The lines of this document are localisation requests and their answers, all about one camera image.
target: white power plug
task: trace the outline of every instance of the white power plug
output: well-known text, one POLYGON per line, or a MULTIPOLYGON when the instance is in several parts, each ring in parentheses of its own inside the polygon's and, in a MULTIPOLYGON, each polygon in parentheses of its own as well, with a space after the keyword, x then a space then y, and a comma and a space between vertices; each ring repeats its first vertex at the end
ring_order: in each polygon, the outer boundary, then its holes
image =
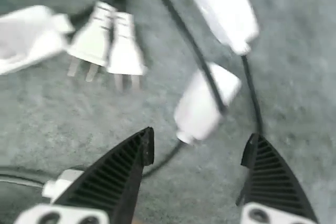
POLYGON ((132 85, 138 89, 140 76, 147 67, 142 52, 135 41, 133 16, 128 13, 117 13, 114 23, 114 40, 111 46, 107 72, 114 74, 116 86, 122 90, 122 75, 132 78, 132 85))
POLYGON ((216 38, 237 55, 250 51, 248 42, 259 34, 249 0, 194 0, 216 38))
MULTIPOLYGON (((241 87, 241 81, 232 73, 214 63, 208 67, 217 84, 223 103, 228 106, 241 87)), ((194 140, 204 140, 218 126, 223 115, 218 111, 211 89, 198 70, 184 92, 175 110, 178 127, 177 138, 192 144, 194 140)))
POLYGON ((0 74, 18 71, 55 56, 74 30, 65 14, 31 6, 0 17, 0 74))
POLYGON ((73 56, 68 76, 75 76, 80 60, 91 63, 86 77, 88 82, 93 80, 99 66, 106 66, 114 11, 112 6, 104 2, 96 3, 89 21, 76 33, 68 49, 68 54, 73 56))

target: white adapter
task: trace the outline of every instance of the white adapter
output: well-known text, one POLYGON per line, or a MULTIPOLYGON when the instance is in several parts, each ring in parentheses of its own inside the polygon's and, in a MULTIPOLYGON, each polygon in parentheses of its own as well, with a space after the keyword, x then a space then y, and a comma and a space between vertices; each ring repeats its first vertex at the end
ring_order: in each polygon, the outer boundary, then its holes
MULTIPOLYGON (((241 81, 232 73, 214 63, 208 67, 224 105, 228 106, 241 87, 241 81)), ((198 70, 184 92, 175 110, 177 138, 187 144, 204 140, 223 118, 219 112, 204 74, 198 70)))
POLYGON ((114 39, 109 55, 108 73, 114 74, 116 86, 122 90, 122 76, 132 78, 132 85, 138 89, 140 76, 146 73, 142 52, 135 41, 133 16, 117 13, 114 23, 114 39))
POLYGON ((67 47, 74 30, 65 14, 36 5, 0 17, 0 74, 18 71, 67 47))
POLYGON ((42 190, 42 196, 45 198, 50 199, 50 203, 54 203, 56 199, 59 198, 59 196, 64 193, 66 189, 77 179, 82 175, 83 171, 81 170, 74 170, 74 169, 68 169, 62 172, 62 174, 58 177, 56 181, 49 180, 47 183, 45 183, 43 190, 42 190))
POLYGON ((86 81, 93 80, 99 66, 106 66, 114 12, 114 7, 109 4, 96 3, 89 21, 75 34, 68 48, 68 54, 73 56, 68 76, 75 76, 80 60, 91 63, 86 81))
POLYGON ((237 55, 250 51, 248 42, 259 34, 249 0, 194 0, 213 34, 237 55))

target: plug prong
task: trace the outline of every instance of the plug prong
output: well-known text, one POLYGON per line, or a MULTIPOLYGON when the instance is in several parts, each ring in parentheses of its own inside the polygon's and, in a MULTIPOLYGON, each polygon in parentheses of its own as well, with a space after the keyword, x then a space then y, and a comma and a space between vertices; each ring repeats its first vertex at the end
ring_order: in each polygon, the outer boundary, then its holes
POLYGON ((123 76, 122 74, 115 74, 114 75, 114 82, 116 83, 115 87, 117 88, 118 91, 122 91, 123 90, 123 76))
POLYGON ((69 67, 69 71, 68 71, 68 76, 70 76, 70 77, 75 76, 75 74, 77 72, 77 68, 79 66, 79 63, 80 63, 80 59, 78 59, 76 57, 72 57, 70 67, 69 67))
POLYGON ((140 76, 131 76, 132 87, 134 90, 140 90, 140 76))
POLYGON ((87 82, 91 82, 91 81, 93 81, 93 79, 94 79, 94 76, 96 75, 96 73, 98 72, 98 68, 99 68, 99 66, 98 65, 96 65, 96 64, 91 64, 90 65, 90 69, 89 69, 89 72, 88 72, 88 74, 86 75, 86 81, 87 82))

